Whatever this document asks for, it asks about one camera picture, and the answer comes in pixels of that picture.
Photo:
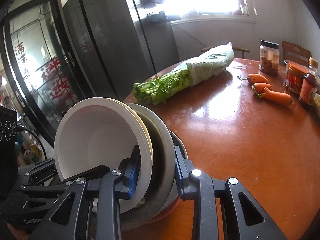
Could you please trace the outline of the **large stainless steel bowl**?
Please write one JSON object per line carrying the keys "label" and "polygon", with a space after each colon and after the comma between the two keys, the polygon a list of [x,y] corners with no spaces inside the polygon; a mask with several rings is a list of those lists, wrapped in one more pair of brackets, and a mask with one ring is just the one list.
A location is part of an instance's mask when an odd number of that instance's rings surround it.
{"label": "large stainless steel bowl", "polygon": [[164,121],[152,110],[128,103],[142,119],[149,132],[153,148],[152,176],[144,196],[145,203],[120,215],[121,229],[129,231],[147,224],[161,212],[175,179],[175,149]]}

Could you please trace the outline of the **red white paper bowl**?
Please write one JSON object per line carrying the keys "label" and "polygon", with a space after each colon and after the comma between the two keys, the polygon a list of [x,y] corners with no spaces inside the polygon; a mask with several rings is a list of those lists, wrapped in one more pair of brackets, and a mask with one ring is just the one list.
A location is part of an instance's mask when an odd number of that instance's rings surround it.
{"label": "red white paper bowl", "polygon": [[61,120],[54,141],[54,159],[61,180],[99,165],[119,167],[120,131],[125,120],[112,109],[113,99],[94,97],[75,104]]}

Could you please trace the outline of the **shallow steel pan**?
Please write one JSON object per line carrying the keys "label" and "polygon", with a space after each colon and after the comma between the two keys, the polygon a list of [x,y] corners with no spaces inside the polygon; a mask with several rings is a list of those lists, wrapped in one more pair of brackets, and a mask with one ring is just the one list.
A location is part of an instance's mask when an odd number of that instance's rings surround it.
{"label": "shallow steel pan", "polygon": [[[179,148],[183,158],[188,159],[187,150],[183,142],[181,141],[181,139],[174,132],[172,131],[169,131],[169,132],[171,134],[171,138],[173,140],[174,146],[177,146]],[[161,211],[167,211],[172,206],[174,206],[179,200],[180,200],[180,197],[179,197],[177,186],[176,186],[176,180],[174,179],[170,194]]]}

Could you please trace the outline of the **pink plastic bowl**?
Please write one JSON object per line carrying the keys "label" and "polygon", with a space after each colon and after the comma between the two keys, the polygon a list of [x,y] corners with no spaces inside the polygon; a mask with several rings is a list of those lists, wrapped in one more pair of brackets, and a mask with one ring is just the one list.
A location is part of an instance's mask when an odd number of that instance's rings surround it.
{"label": "pink plastic bowl", "polygon": [[165,208],[163,211],[161,211],[159,214],[157,214],[153,219],[151,219],[148,224],[157,222],[165,217],[167,217],[169,214],[171,214],[176,207],[179,205],[181,199],[177,198],[174,200],[167,208]]}

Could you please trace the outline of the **yellow enamel bowl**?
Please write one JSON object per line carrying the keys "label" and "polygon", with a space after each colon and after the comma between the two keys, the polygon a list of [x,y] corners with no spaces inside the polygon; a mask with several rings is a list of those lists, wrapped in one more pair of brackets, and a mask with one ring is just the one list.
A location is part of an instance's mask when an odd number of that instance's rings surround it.
{"label": "yellow enamel bowl", "polygon": [[116,165],[119,165],[120,161],[131,156],[134,146],[137,145],[139,146],[141,159],[140,171],[136,173],[138,181],[135,194],[131,200],[122,200],[120,202],[120,211],[125,213],[138,205],[149,187],[152,174],[153,149],[148,130],[138,114],[124,103],[115,99],[112,101],[112,109],[125,120],[125,125],[119,133],[120,142],[116,143],[117,146],[121,147],[121,150],[119,153],[113,154],[112,158],[114,158]]}

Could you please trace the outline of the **round wooden table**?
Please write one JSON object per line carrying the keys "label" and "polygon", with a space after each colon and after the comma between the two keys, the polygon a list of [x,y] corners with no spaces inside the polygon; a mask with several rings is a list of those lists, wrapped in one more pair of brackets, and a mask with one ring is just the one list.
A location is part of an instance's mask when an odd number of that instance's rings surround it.
{"label": "round wooden table", "polygon": [[298,101],[255,96],[238,76],[258,61],[235,59],[219,76],[151,109],[184,143],[195,168],[237,178],[288,239],[300,239],[319,211],[319,117]]}

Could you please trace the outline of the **celery bunch in bag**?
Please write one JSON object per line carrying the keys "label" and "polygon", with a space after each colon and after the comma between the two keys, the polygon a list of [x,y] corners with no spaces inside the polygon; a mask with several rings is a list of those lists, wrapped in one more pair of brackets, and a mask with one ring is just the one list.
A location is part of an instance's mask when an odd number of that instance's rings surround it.
{"label": "celery bunch in bag", "polygon": [[176,93],[218,76],[234,60],[232,43],[214,47],[198,57],[179,64],[167,74],[144,83],[135,83],[134,97],[140,104],[157,105]]}

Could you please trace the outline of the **carrot middle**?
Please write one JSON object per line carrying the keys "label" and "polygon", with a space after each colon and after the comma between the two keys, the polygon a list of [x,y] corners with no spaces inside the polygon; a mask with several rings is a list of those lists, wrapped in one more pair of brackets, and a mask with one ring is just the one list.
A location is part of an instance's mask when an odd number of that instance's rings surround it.
{"label": "carrot middle", "polygon": [[261,94],[264,92],[264,89],[271,89],[272,85],[268,83],[257,82],[251,85],[251,88],[256,94]]}

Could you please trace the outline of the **carrot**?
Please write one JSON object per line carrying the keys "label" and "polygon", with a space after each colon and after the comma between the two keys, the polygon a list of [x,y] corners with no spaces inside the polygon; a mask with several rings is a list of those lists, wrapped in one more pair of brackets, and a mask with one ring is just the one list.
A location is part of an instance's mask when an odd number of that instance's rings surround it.
{"label": "carrot", "polygon": [[240,81],[247,81],[249,84],[255,84],[255,83],[268,83],[268,79],[260,74],[248,74],[247,77],[242,77],[241,75],[238,75],[237,78]]}
{"label": "carrot", "polygon": [[257,82],[251,85],[251,88],[256,94],[261,94],[264,92],[264,89],[271,89],[272,85],[268,83]]}
{"label": "carrot", "polygon": [[291,95],[286,93],[280,93],[275,92],[272,90],[269,90],[268,88],[264,88],[264,90],[261,93],[257,94],[258,98],[263,98],[265,100],[268,100],[270,102],[277,103],[282,106],[290,106],[293,104],[293,98]]}

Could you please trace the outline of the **carrot far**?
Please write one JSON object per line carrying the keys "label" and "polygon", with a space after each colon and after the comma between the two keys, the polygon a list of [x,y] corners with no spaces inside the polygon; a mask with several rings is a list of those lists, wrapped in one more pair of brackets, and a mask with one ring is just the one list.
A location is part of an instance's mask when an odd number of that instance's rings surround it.
{"label": "carrot far", "polygon": [[237,78],[240,81],[247,81],[249,84],[255,84],[255,83],[268,83],[268,79],[260,74],[248,74],[247,77],[242,77],[241,75],[238,75]]}

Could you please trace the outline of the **carrot near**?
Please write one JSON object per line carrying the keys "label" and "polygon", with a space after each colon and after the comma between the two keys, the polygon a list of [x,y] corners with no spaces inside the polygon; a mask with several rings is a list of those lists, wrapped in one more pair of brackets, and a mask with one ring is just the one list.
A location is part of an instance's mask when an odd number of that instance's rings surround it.
{"label": "carrot near", "polygon": [[275,92],[272,90],[269,90],[268,88],[264,88],[264,90],[261,93],[257,94],[258,98],[263,98],[265,100],[268,100],[270,102],[277,103],[282,106],[290,106],[293,104],[293,98],[291,95],[286,93],[280,93]]}

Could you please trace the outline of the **dark refrigerator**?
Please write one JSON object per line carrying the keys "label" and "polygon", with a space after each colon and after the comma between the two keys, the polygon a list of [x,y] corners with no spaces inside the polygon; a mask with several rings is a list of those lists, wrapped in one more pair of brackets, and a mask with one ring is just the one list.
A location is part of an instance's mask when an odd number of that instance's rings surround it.
{"label": "dark refrigerator", "polygon": [[62,22],[94,96],[124,100],[178,63],[164,0],[57,0]]}

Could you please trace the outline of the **clear jar black lid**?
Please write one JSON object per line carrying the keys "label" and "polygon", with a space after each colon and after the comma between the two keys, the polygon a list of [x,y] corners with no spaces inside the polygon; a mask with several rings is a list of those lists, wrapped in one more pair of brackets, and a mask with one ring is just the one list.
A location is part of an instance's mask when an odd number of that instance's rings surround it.
{"label": "clear jar black lid", "polygon": [[279,44],[260,40],[259,70],[268,75],[277,75],[279,68]]}

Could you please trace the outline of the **white dish with food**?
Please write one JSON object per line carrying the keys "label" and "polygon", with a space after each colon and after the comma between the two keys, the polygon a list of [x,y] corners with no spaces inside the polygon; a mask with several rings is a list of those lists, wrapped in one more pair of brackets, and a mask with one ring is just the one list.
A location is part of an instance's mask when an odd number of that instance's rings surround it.
{"label": "white dish with food", "polygon": [[317,113],[318,117],[320,117],[320,95],[318,93],[315,94],[313,101],[314,101],[316,113]]}

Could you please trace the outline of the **red chili sauce jar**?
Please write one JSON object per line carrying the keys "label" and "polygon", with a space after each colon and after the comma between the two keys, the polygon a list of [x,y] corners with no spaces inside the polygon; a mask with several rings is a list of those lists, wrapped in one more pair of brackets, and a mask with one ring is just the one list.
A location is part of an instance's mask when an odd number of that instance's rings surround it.
{"label": "red chili sauce jar", "polygon": [[296,95],[300,94],[304,75],[308,73],[308,68],[294,61],[285,60],[286,80],[285,86]]}

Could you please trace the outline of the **brown sauce bottle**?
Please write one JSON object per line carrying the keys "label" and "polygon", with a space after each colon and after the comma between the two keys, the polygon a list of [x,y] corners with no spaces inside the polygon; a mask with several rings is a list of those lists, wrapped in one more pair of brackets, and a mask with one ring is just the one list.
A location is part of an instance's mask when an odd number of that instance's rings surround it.
{"label": "brown sauce bottle", "polygon": [[309,59],[308,73],[304,75],[302,88],[299,94],[299,102],[305,109],[313,105],[318,83],[317,83],[318,62],[312,57]]}

